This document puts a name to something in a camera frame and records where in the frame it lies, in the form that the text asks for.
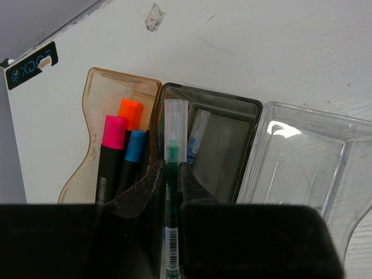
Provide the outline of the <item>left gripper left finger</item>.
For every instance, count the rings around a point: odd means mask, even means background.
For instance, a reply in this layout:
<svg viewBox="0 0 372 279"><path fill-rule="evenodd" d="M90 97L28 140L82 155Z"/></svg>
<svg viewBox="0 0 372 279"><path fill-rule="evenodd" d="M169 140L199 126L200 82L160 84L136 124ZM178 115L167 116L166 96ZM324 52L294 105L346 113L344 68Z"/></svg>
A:
<svg viewBox="0 0 372 279"><path fill-rule="evenodd" d="M2 205L2 278L159 278L165 162L105 205Z"/></svg>

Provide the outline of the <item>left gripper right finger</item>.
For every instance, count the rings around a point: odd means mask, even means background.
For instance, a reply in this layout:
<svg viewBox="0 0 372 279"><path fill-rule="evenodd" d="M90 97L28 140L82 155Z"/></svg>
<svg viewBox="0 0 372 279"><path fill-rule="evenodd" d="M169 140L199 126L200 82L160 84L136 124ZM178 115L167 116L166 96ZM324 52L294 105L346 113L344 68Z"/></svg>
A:
<svg viewBox="0 0 372 279"><path fill-rule="evenodd" d="M320 215L301 205L217 201L191 167L178 169L180 266L185 278L343 278Z"/></svg>

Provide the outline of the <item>pink cap highlighter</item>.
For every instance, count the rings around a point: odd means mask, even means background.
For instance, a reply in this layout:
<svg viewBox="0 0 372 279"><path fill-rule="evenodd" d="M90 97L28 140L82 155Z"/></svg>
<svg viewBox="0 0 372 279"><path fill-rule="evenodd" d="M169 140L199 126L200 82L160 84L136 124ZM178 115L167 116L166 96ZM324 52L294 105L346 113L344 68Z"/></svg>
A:
<svg viewBox="0 0 372 279"><path fill-rule="evenodd" d="M95 202L106 204L115 198L123 161L127 122L107 115L99 154Z"/></svg>

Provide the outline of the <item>blue cap highlighter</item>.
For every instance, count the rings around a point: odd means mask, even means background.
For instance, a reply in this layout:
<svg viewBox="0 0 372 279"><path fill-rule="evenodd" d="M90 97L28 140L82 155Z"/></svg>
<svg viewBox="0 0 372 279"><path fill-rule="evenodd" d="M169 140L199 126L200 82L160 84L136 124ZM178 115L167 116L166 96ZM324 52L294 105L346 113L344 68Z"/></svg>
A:
<svg viewBox="0 0 372 279"><path fill-rule="evenodd" d="M119 196L135 184L144 149L146 131L133 130L126 148L116 196Z"/></svg>

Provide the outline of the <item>blue ink gel pen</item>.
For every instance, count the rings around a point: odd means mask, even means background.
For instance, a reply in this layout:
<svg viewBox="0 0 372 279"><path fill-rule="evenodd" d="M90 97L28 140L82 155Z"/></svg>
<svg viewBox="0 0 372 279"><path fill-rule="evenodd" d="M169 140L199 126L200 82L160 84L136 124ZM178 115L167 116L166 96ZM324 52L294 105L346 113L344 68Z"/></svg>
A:
<svg viewBox="0 0 372 279"><path fill-rule="evenodd" d="M210 112L198 109L192 123L191 133L187 145L187 163L192 164L199 151L208 121Z"/></svg>

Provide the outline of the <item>orange cap highlighter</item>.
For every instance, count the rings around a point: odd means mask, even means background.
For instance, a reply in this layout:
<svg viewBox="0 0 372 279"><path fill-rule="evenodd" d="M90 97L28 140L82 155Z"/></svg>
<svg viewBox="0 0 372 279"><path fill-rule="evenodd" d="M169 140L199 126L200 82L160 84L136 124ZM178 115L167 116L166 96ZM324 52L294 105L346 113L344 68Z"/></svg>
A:
<svg viewBox="0 0 372 279"><path fill-rule="evenodd" d="M117 116L127 121L127 129L135 130L141 118L143 105L130 99L122 99Z"/></svg>

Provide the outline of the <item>green ink gel pen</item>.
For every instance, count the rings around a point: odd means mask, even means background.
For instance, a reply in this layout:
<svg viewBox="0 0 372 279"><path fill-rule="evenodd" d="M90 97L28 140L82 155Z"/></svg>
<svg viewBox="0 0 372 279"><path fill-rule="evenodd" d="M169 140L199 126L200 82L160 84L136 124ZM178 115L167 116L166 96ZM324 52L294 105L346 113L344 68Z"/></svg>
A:
<svg viewBox="0 0 372 279"><path fill-rule="evenodd" d="M178 168L187 161L188 102L164 102L164 159L166 161L166 278L180 278L178 248Z"/></svg>

